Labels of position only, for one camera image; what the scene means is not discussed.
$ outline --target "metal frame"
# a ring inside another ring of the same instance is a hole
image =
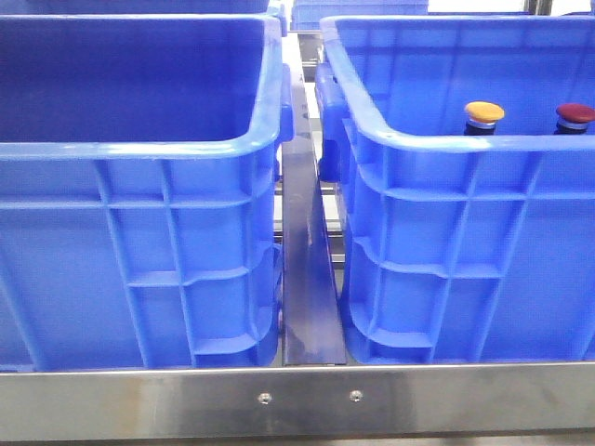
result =
[[[303,367],[346,354],[298,36],[285,40],[285,367],[0,374],[0,441],[595,431],[595,362]]]
[[[6,374],[1,440],[595,427],[595,363]]]

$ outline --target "blue plastic crate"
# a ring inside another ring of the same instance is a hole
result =
[[[264,16],[0,17],[0,370],[271,361],[282,68]]]
[[[595,105],[595,21],[322,24],[355,359],[595,359],[595,127],[552,135],[559,104]],[[497,136],[461,136],[476,99],[507,111]]]
[[[423,15],[429,0],[295,0],[291,10],[293,31],[320,30],[320,20],[330,16]]]
[[[257,14],[278,18],[282,0],[2,0],[0,14]]]

